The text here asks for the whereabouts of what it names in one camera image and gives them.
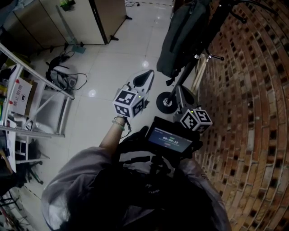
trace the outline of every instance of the sleeve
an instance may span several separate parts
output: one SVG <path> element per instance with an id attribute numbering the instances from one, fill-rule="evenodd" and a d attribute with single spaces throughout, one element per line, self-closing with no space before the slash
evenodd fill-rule
<path id="1" fill-rule="evenodd" d="M 212 206 L 215 213 L 213 221 L 218 230 L 231 231 L 222 198 L 214 186 L 209 182 L 208 177 L 203 172 L 200 165 L 193 159 L 184 159 L 180 162 L 178 169 L 185 174 L 190 182 L 202 188 L 212 200 Z"/>
<path id="2" fill-rule="evenodd" d="M 42 213 L 52 230 L 68 221 L 67 198 L 80 194 L 112 161 L 102 148 L 85 149 L 70 159 L 42 194 Z"/>

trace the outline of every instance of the digital screen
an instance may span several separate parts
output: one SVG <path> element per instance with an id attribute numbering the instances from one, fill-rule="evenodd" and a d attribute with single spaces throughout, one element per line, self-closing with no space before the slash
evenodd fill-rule
<path id="1" fill-rule="evenodd" d="M 149 141 L 177 152 L 184 152 L 192 143 L 191 140 L 154 128 Z"/>

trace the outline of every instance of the brick wall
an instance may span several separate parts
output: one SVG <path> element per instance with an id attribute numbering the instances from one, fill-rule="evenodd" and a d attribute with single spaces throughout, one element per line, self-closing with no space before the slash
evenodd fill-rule
<path id="1" fill-rule="evenodd" d="M 227 18 L 210 47 L 225 61 L 209 61 L 199 95 L 214 125 L 196 158 L 242 231 L 289 228 L 289 7 L 262 3 L 279 17 L 236 6 L 247 24 Z"/>

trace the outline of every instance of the black wheel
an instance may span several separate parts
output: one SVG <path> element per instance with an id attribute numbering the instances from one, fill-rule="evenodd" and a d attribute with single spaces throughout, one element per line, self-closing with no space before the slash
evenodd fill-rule
<path id="1" fill-rule="evenodd" d="M 172 97 L 170 103 L 167 103 L 170 94 L 170 92 L 163 92 L 158 95 L 157 107 L 162 113 L 172 114 L 177 110 L 177 99 L 175 95 Z"/>

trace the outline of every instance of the black bag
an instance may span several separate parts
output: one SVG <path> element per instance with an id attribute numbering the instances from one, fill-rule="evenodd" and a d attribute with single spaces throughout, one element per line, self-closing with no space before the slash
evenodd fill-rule
<path id="1" fill-rule="evenodd" d="M 172 78 L 171 85 L 181 68 L 192 59 L 194 50 L 208 25 L 211 0 L 193 0 L 179 8 L 171 21 L 163 41 L 157 71 Z"/>

